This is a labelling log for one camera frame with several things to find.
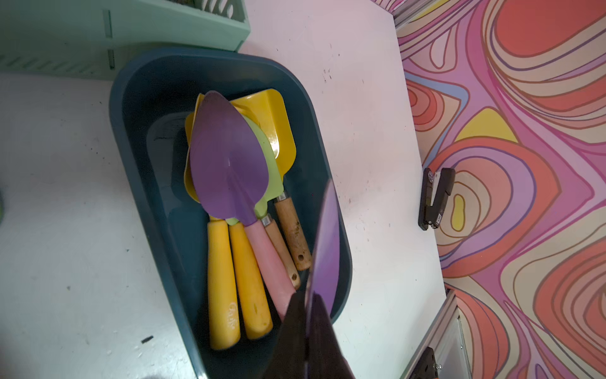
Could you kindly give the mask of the dark teal storage box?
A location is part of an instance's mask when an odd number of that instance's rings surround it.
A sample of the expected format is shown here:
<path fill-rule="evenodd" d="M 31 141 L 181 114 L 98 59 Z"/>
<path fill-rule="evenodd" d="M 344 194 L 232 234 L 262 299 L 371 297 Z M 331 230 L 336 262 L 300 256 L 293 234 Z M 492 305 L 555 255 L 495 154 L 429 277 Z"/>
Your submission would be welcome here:
<path fill-rule="evenodd" d="M 208 216 L 186 192 L 186 116 L 210 90 L 237 99 L 274 88 L 283 97 L 297 149 L 285 189 L 314 244 L 331 170 L 312 101 L 300 80 L 268 59 L 203 48 L 165 47 L 124 66 L 109 115 L 137 210 L 193 369 L 201 378 L 259 378 L 279 333 L 211 349 L 208 328 Z"/>

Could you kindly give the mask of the purple shovel pink handle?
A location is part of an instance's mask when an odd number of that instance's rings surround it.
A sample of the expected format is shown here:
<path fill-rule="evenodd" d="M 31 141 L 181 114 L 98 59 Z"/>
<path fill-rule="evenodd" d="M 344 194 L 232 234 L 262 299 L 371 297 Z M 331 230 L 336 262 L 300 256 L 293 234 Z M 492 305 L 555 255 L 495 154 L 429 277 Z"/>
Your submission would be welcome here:
<path fill-rule="evenodd" d="M 312 328 L 312 300 L 319 295 L 324 301 L 328 314 L 331 313 L 336 297 L 339 281 L 339 206 L 336 188 L 333 181 L 328 180 L 320 218 L 317 236 L 312 252 L 312 268 L 306 289 L 306 335 L 310 336 Z"/>
<path fill-rule="evenodd" d="M 281 319 L 295 293 L 279 254 L 254 212 L 269 184 L 257 136 L 217 91 L 203 95 L 194 117 L 189 164 L 201 206 L 221 220 L 237 219 L 255 254 L 264 284 Z"/>

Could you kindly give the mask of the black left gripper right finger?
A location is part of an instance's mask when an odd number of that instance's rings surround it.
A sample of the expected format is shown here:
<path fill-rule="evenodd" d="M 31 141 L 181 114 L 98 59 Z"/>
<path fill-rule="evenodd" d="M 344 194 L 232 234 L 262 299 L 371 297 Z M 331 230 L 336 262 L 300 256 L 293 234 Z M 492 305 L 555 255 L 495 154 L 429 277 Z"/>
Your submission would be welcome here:
<path fill-rule="evenodd" d="M 322 297 L 309 300 L 307 320 L 308 378 L 354 378 L 343 357 Z"/>

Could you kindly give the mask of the yellow shovel wooden handle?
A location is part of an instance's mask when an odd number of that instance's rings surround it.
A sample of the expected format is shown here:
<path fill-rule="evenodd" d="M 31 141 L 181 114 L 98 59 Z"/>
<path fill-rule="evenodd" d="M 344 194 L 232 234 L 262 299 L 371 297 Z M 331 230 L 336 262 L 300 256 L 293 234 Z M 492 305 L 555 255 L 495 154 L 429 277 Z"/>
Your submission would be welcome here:
<path fill-rule="evenodd" d="M 282 95 L 271 88 L 231 103 L 242 116 L 246 115 L 260 126 L 270 141 L 283 184 L 285 174 L 294 165 L 296 145 Z M 285 190 L 268 202 L 268 213 L 282 233 L 298 273 L 308 269 L 312 263 L 309 246 L 293 200 Z"/>

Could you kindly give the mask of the light green shovel wooden handle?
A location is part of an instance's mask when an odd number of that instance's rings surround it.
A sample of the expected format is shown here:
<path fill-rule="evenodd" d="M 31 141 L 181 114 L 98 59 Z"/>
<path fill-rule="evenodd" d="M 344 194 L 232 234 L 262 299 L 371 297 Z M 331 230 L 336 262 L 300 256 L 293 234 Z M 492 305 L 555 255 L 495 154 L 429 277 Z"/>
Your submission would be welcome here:
<path fill-rule="evenodd" d="M 268 213 L 268 202 L 279 197 L 279 195 L 282 195 L 284 191 L 282 179 L 279 177 L 279 169 L 276 159 L 274 157 L 273 150 L 271 149 L 270 141 L 260 129 L 260 126 L 257 126 L 257 124 L 246 115 L 244 115 L 243 118 L 247 121 L 250 129 L 257 137 L 260 147 L 264 153 L 269 175 L 268 187 L 262 199 L 255 205 L 254 212 L 257 219 L 262 222 L 266 232 L 268 232 L 268 236 L 276 249 L 276 252 L 279 254 L 279 257 L 285 267 L 285 270 L 287 271 L 288 276 L 290 277 L 290 281 L 292 282 L 294 288 L 299 289 L 301 287 L 301 279 L 298 270 L 295 268 L 294 261 L 290 255 L 290 251 L 287 248 L 287 244 L 284 241 L 282 233 L 280 232 L 272 216 Z M 230 240 L 235 252 L 236 237 L 244 238 L 246 237 L 246 233 L 243 229 L 244 226 L 238 221 L 228 220 L 227 224 L 229 225 Z M 235 269 L 236 268 L 244 268 L 244 274 L 252 273 L 248 270 L 249 264 L 237 264 L 235 260 Z"/>

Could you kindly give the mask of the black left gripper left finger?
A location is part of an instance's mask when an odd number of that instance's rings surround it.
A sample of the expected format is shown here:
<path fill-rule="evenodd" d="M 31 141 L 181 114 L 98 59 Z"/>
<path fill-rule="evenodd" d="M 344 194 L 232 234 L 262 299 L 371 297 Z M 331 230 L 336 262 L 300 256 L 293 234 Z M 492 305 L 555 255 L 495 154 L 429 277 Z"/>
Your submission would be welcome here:
<path fill-rule="evenodd" d="M 306 305 L 302 292 L 295 292 L 290 299 L 276 348 L 262 378 L 306 378 Z"/>

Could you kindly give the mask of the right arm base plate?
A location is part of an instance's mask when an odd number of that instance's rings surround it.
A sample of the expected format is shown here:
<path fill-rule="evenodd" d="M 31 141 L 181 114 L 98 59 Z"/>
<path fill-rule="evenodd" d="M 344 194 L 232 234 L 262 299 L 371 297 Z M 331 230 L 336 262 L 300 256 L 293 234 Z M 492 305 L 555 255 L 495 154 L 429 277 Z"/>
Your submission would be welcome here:
<path fill-rule="evenodd" d="M 412 369 L 408 379 L 438 379 L 439 372 L 435 359 L 435 352 L 431 347 L 426 347 L 422 352 L 416 366 Z"/>

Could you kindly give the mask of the yellow square shovel yellow handle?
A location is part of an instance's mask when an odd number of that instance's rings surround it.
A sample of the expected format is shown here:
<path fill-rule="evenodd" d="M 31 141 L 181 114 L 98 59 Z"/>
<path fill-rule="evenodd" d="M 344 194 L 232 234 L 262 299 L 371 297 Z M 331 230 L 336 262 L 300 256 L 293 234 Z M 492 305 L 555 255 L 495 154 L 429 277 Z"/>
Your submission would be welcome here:
<path fill-rule="evenodd" d="M 217 91 L 200 94 L 196 109 L 186 119 L 188 155 L 184 182 L 188 194 L 209 216 L 208 230 L 208 321 L 210 346 L 215 351 L 233 347 L 241 338 L 238 292 L 230 247 L 229 227 L 220 211 L 226 206 L 227 180 L 222 165 L 227 162 L 224 136 L 230 102 Z"/>

